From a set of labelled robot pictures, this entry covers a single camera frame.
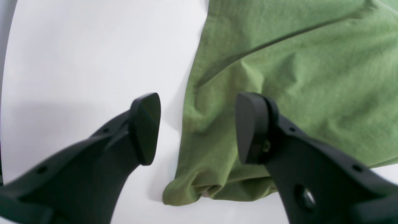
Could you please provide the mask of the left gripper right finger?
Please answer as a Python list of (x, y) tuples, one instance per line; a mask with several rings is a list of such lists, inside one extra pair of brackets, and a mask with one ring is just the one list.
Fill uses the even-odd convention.
[(307, 136), (276, 102), (241, 92), (235, 103), (240, 161), (263, 165), (290, 224), (396, 224), (397, 185)]

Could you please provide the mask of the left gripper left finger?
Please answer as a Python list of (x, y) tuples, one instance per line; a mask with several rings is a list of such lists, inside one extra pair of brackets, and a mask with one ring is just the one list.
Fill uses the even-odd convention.
[(18, 224), (109, 224), (129, 175), (155, 158), (157, 93), (136, 98), (89, 138), (1, 187), (1, 217)]

